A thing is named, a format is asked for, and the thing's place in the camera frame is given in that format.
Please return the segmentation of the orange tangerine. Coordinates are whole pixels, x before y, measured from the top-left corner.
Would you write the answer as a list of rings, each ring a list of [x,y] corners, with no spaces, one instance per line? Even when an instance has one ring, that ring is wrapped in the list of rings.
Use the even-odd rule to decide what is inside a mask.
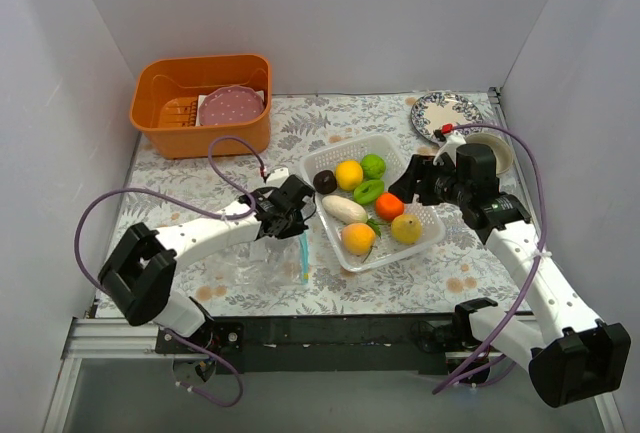
[[[375,201],[377,216],[386,222],[392,222],[396,217],[402,215],[404,211],[404,203],[389,192],[384,192]]]

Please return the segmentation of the green avocado half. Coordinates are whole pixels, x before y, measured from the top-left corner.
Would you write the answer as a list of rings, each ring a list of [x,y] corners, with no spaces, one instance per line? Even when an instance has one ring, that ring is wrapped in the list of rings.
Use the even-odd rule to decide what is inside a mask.
[[[381,179],[362,182],[353,191],[353,200],[360,205],[369,205],[385,192],[385,183]]]

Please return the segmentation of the clear zip top bag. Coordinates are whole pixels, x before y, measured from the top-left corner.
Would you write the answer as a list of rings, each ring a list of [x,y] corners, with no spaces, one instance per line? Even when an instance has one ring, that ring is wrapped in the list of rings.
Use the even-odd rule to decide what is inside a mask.
[[[309,246],[301,234],[287,239],[264,237],[217,252],[205,260],[209,276],[230,286],[269,292],[309,283]]]

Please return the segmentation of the white radish with leaves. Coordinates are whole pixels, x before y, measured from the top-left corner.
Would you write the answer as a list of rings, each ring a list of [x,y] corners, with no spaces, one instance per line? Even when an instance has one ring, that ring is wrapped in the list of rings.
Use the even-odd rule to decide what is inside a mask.
[[[364,223],[369,226],[378,237],[381,236],[379,224],[369,216],[362,205],[355,201],[331,194],[324,196],[321,203],[324,210],[335,219],[347,225]]]

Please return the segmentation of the orange yellow peach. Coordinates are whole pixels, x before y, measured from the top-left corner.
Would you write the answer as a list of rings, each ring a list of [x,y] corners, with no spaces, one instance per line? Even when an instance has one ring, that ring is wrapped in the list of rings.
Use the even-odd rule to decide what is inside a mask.
[[[375,231],[366,223],[352,223],[341,231],[341,242],[352,255],[366,255],[372,249],[376,240]]]

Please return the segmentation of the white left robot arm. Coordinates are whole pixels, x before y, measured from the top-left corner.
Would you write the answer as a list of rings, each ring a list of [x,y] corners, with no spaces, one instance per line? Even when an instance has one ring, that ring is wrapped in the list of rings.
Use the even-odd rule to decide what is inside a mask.
[[[98,282],[130,325],[154,323],[178,335],[188,351],[203,352],[212,343],[211,320],[196,300],[173,289],[175,273],[236,245],[302,234],[303,209],[314,202],[314,188],[289,175],[187,223],[156,230],[137,223],[116,244]]]

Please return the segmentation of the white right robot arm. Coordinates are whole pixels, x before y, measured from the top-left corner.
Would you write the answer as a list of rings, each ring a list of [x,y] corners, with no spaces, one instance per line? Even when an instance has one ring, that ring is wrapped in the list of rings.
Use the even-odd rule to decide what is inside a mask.
[[[453,155],[413,155],[390,192],[406,204],[457,206],[464,223],[500,260],[538,322],[531,328],[488,298],[455,308],[454,342],[464,350],[493,346],[525,369],[551,407],[617,390],[631,338],[608,324],[564,278],[519,199],[500,189],[492,150],[462,144]]]

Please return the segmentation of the bumpy green lime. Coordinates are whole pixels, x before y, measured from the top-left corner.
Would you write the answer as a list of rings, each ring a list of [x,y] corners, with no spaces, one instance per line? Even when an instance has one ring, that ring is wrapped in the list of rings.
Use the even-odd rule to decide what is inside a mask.
[[[367,179],[381,179],[386,172],[384,159],[376,154],[367,154],[360,161],[364,177]]]

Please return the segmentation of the beige ceramic bowl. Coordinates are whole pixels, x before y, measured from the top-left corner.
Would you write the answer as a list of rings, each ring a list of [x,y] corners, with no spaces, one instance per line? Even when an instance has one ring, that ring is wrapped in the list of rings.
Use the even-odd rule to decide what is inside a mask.
[[[501,176],[511,168],[514,155],[511,147],[501,137],[489,133],[472,133],[466,136],[468,144],[488,146],[496,158],[496,174]]]

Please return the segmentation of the white perforated plastic basket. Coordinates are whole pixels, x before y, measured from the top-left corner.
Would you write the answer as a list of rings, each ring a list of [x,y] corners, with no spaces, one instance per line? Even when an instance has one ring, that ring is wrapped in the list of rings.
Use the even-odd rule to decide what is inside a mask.
[[[299,171],[305,181],[311,182],[317,173],[334,170],[343,161],[360,160],[367,154],[376,154],[384,160],[386,171],[382,181],[386,186],[399,179],[408,166],[408,156],[401,151],[391,136],[385,133],[367,133],[324,146],[303,156]],[[432,207],[412,203],[405,207],[405,212],[418,218],[422,232],[416,242],[402,244],[392,237],[391,224],[378,217],[375,207],[370,204],[364,209],[368,217],[375,222],[375,241],[369,252],[353,255],[345,248],[341,238],[342,230],[347,224],[326,211],[321,195],[316,196],[315,203],[317,217],[322,222],[340,265],[351,272],[379,268],[421,253],[441,241],[446,232],[443,222]]]

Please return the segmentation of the yellow lemon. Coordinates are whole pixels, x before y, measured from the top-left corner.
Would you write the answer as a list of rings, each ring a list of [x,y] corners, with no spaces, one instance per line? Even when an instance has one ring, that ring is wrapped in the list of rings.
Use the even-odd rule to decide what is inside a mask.
[[[353,191],[364,181],[364,172],[358,161],[346,160],[336,166],[335,178],[341,190]]]

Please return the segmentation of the blue floral ceramic plate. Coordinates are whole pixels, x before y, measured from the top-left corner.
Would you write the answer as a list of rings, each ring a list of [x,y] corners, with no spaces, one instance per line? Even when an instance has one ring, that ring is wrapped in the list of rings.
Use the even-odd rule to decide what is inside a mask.
[[[432,144],[438,145],[435,130],[445,124],[483,123],[478,107],[459,93],[434,91],[420,97],[411,107],[410,121],[414,130]]]

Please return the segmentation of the pink polka dot plate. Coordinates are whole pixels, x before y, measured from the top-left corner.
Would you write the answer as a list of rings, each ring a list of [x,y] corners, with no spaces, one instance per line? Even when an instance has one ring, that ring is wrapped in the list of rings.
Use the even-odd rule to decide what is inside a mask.
[[[265,109],[264,92],[240,85],[223,86],[198,98],[196,126],[223,126],[257,119]]]

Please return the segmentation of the orange dish rack insert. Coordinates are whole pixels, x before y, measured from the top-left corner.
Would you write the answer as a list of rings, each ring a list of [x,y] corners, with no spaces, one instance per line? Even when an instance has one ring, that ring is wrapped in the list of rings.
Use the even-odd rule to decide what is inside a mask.
[[[198,97],[178,97],[164,104],[158,113],[158,128],[189,128],[197,125]]]

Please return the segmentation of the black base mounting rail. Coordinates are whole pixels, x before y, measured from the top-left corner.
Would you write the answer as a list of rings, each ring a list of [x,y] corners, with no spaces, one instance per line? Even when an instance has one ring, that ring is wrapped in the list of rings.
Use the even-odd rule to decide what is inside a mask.
[[[216,317],[189,341],[241,373],[446,375],[473,349],[451,313]]]

